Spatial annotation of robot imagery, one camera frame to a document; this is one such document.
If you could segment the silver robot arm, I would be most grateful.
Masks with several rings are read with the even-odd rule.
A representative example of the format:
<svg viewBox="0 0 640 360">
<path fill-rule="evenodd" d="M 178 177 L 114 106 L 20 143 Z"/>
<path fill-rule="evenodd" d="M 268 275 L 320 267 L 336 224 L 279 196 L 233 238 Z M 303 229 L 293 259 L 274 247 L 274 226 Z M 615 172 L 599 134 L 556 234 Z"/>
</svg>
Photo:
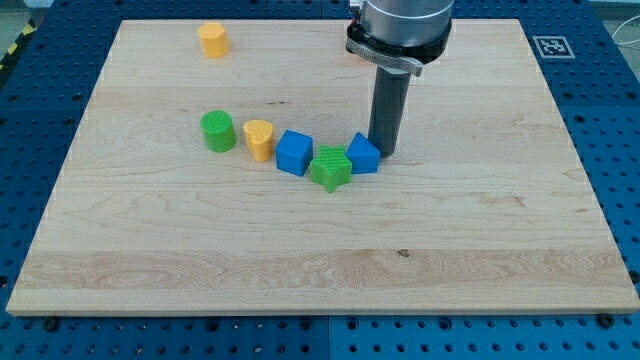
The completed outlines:
<svg viewBox="0 0 640 360">
<path fill-rule="evenodd" d="M 419 77 L 446 48 L 453 7 L 453 0 L 356 1 L 346 49 L 392 72 Z"/>
</svg>

